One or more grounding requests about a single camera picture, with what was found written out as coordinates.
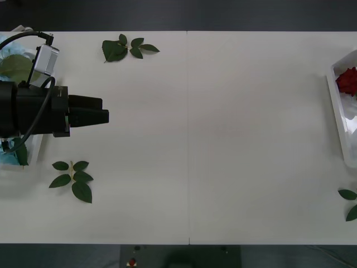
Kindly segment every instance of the robotic arm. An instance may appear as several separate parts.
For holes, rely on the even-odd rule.
[[[23,32],[0,44],[2,50],[10,42],[24,36],[38,36],[46,43],[37,54],[27,82],[19,85],[0,81],[0,138],[5,152],[16,151],[30,135],[52,133],[54,137],[69,137],[71,127],[109,122],[109,111],[102,109],[102,99],[68,95],[68,88],[55,86],[51,77],[59,50],[52,47],[53,36],[43,32]],[[34,71],[49,76],[41,87],[30,84]],[[7,139],[20,137],[21,142],[8,147]]]

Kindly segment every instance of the leaf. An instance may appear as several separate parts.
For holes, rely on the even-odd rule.
[[[351,208],[350,212],[348,213],[346,217],[346,221],[350,222],[353,221],[354,219],[357,219],[357,205],[355,205],[353,208]]]
[[[63,161],[58,161],[52,164],[52,166],[56,169],[56,170],[67,170],[69,169],[69,165],[66,162]]]
[[[88,185],[85,183],[82,183],[81,181],[77,181],[74,184],[72,184],[72,192],[75,197],[77,197],[79,200],[82,200],[87,203],[91,203],[92,198],[91,198],[91,190]]]
[[[67,185],[71,181],[71,176],[62,174],[53,180],[49,188],[57,188]]]
[[[73,169],[74,171],[85,170],[88,165],[89,163],[86,161],[79,161],[76,164],[74,164]]]
[[[144,42],[144,38],[135,38],[133,39],[131,45],[132,47],[139,47]]]
[[[357,198],[357,194],[351,190],[339,190],[339,194],[346,200],[355,200]]]
[[[159,49],[149,44],[141,45],[140,48],[147,51],[160,52]]]
[[[122,33],[119,35],[119,43],[123,46],[126,46],[128,43],[128,39],[125,35],[123,35]]]
[[[123,49],[124,52],[122,52],[121,54],[113,54],[109,57],[108,62],[112,62],[112,61],[120,61],[122,59],[125,58],[125,56],[128,54],[128,49],[124,48]]]
[[[0,63],[0,75],[8,77],[11,81],[20,83],[27,81],[32,68],[32,61],[22,55],[11,55]],[[37,80],[40,74],[35,72],[32,81]]]
[[[77,171],[74,175],[73,175],[73,179],[75,181],[80,181],[82,183],[87,183],[91,180],[93,180],[93,178],[87,174],[86,172],[84,171]]]
[[[115,61],[115,57],[124,52],[125,47],[120,45],[117,41],[105,40],[102,44],[102,50],[105,59],[109,62]]]
[[[143,58],[143,54],[141,54],[140,49],[138,47],[133,47],[132,49],[130,49],[130,53],[138,59],[142,59]]]
[[[20,142],[21,138],[14,138],[13,142],[15,143],[14,146],[17,146],[17,144]],[[28,166],[27,162],[27,148],[26,145],[23,144],[21,145],[17,150],[16,150],[16,158],[18,163],[21,166]]]

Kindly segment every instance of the black cable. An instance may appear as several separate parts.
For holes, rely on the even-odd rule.
[[[3,41],[0,44],[0,50],[2,50],[6,45],[8,45],[9,43],[11,43],[12,41],[15,41],[16,39],[20,39],[22,37],[25,36],[38,36],[40,38],[43,38],[46,40],[46,45],[51,46],[52,42],[54,40],[54,37],[52,35],[48,35],[44,32],[37,32],[37,31],[29,31],[29,32],[20,32],[16,35],[13,35],[11,37],[9,37],[8,39],[6,39],[5,41]]]
[[[33,133],[33,130],[35,129],[37,123],[39,122],[45,108],[46,108],[46,105],[47,103],[49,102],[50,98],[51,98],[51,94],[52,94],[52,91],[55,87],[55,83],[56,83],[56,79],[52,76],[48,77],[44,83],[42,84],[41,88],[44,89],[48,83],[51,82],[50,84],[50,88],[49,88],[49,91],[47,92],[47,95],[45,97],[45,100],[44,102],[42,103],[42,106],[41,108],[38,110],[38,113],[35,117],[35,119],[33,120],[32,124],[30,125],[30,127],[28,128],[27,132],[23,135],[23,137],[21,138],[21,140],[19,141],[19,143],[12,147],[11,149],[9,150],[6,150],[5,153],[10,153],[10,152],[15,152],[16,150],[18,150],[20,148],[20,146],[22,146],[25,141],[29,138],[29,136]]]
[[[19,38],[22,38],[22,37],[25,37],[25,36],[40,36],[40,32],[36,32],[36,31],[30,31],[30,32],[20,32],[16,35],[13,35],[11,37],[9,37],[8,39],[6,39],[5,41],[3,41],[1,44],[0,44],[0,50],[2,50],[6,45],[8,45],[9,43],[11,43],[12,41],[16,40],[16,39],[19,39]]]

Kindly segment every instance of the red button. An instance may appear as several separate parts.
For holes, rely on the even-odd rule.
[[[134,266],[136,264],[136,260],[134,258],[130,259],[129,265]]]

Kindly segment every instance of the white table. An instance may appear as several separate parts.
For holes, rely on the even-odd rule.
[[[355,33],[126,34],[161,52],[103,64],[119,32],[55,33],[58,83],[110,123],[48,136],[37,172],[3,178],[0,242],[357,243],[324,77]],[[90,162],[92,205],[48,189],[58,160]]]
[[[33,178],[0,174],[0,242],[188,244],[186,32],[127,32],[161,52],[121,63],[102,52],[118,32],[54,35],[57,84],[102,98],[110,122],[45,137]],[[49,189],[60,160],[89,162],[92,204]]]
[[[357,244],[324,77],[356,33],[188,37],[190,242]]]

